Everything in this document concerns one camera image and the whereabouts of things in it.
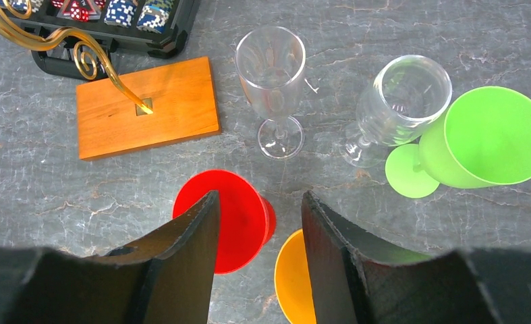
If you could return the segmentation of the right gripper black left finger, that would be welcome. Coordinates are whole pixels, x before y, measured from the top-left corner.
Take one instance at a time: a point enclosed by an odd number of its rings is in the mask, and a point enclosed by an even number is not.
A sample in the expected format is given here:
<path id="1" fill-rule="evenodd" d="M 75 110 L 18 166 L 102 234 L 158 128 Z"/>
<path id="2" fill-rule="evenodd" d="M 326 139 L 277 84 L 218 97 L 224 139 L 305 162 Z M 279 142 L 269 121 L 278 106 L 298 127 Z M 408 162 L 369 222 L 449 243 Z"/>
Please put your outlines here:
<path id="1" fill-rule="evenodd" d="M 0 246 L 0 323 L 206 323 L 218 192 L 104 256 Z"/>

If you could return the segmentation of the red wine glass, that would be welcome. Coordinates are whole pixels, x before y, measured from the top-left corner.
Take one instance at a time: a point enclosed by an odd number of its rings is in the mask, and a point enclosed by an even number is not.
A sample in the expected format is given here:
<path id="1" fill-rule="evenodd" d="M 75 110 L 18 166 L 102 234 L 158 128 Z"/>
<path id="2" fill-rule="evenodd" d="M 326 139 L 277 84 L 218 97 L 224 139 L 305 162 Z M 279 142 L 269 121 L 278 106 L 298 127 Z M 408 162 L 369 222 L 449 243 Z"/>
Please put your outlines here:
<path id="1" fill-rule="evenodd" d="M 215 273 L 225 275 L 245 267 L 272 238 L 273 206 L 242 176 L 224 169 L 203 171 L 179 190 L 172 217 L 179 217 L 207 192 L 219 193 L 221 224 Z"/>

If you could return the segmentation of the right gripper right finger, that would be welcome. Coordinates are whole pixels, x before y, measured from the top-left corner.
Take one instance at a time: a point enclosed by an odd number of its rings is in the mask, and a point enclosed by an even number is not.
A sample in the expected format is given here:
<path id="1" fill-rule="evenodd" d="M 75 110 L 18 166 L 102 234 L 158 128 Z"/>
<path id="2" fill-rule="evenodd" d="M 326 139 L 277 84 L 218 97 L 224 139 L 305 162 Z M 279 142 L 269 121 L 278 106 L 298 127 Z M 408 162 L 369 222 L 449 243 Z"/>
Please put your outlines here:
<path id="1" fill-rule="evenodd" d="M 531 247 L 437 256 L 392 244 L 315 193 L 302 229 L 319 323 L 531 323 Z"/>

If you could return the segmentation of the yellow wine glass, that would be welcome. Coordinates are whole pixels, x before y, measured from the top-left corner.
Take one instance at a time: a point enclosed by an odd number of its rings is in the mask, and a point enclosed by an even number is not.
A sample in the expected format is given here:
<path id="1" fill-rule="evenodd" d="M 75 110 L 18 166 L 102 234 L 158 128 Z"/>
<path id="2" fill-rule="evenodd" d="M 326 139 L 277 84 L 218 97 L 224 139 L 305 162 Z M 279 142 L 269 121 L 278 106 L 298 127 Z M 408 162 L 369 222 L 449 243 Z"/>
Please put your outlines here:
<path id="1" fill-rule="evenodd" d="M 274 283 L 279 306 L 290 323 L 316 323 L 302 229 L 295 231 L 281 247 Z"/>

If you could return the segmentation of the clear wine glass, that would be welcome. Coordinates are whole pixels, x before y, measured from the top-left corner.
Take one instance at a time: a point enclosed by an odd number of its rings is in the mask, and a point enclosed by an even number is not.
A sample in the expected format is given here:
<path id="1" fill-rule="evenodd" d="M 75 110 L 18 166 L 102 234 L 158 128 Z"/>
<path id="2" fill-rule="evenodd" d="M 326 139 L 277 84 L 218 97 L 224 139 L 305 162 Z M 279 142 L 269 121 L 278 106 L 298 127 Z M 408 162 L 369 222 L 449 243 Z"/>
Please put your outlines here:
<path id="1" fill-rule="evenodd" d="M 234 63 L 251 108 L 264 120 L 257 132 L 261 153 L 273 160 L 295 157 L 304 145 L 303 127 L 293 116 L 304 92 L 304 43 L 285 27 L 261 26 L 237 44 Z"/>
<path id="2" fill-rule="evenodd" d="M 359 96 L 356 119 L 338 144 L 341 156 L 354 167 L 379 164 L 391 147 L 417 139 L 441 116 L 452 90 L 445 68 L 428 57 L 390 61 Z"/>

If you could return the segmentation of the green wine glass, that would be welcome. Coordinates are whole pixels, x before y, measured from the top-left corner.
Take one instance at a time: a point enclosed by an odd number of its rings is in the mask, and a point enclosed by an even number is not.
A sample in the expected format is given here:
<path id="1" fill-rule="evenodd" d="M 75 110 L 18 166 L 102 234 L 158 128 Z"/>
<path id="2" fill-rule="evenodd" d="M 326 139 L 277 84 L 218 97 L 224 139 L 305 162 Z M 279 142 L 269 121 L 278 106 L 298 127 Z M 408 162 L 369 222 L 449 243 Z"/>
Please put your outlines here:
<path id="1" fill-rule="evenodd" d="M 385 175 L 408 198 L 428 196 L 440 184 L 473 189 L 531 179 L 531 99 L 501 86 L 469 90 L 417 144 L 390 153 Z"/>

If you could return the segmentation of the clear wine glass back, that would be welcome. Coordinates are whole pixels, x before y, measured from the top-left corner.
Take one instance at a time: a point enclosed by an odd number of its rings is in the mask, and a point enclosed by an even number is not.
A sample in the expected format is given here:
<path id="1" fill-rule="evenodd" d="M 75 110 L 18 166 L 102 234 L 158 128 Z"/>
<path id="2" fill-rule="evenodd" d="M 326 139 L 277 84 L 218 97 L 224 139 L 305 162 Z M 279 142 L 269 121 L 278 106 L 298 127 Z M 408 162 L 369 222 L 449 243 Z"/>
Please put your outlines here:
<path id="1" fill-rule="evenodd" d="M 379 164 L 391 147 L 417 139 L 441 116 L 452 90 L 445 68 L 428 57 L 390 61 L 359 96 L 356 119 L 338 144 L 341 156 L 354 167 Z"/>

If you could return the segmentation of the clear wine glass front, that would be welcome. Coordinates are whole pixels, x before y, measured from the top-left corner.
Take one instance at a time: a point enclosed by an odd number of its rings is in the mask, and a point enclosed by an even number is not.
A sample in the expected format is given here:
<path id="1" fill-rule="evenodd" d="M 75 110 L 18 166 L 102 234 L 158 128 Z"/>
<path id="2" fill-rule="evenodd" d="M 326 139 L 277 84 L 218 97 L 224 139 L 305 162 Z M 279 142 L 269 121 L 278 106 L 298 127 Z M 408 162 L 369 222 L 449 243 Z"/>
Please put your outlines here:
<path id="1" fill-rule="evenodd" d="M 257 132 L 261 153 L 273 160 L 295 157 L 304 145 L 303 127 L 293 116 L 304 92 L 304 43 L 285 27 L 261 26 L 237 44 L 234 63 L 251 108 L 264 120 Z"/>

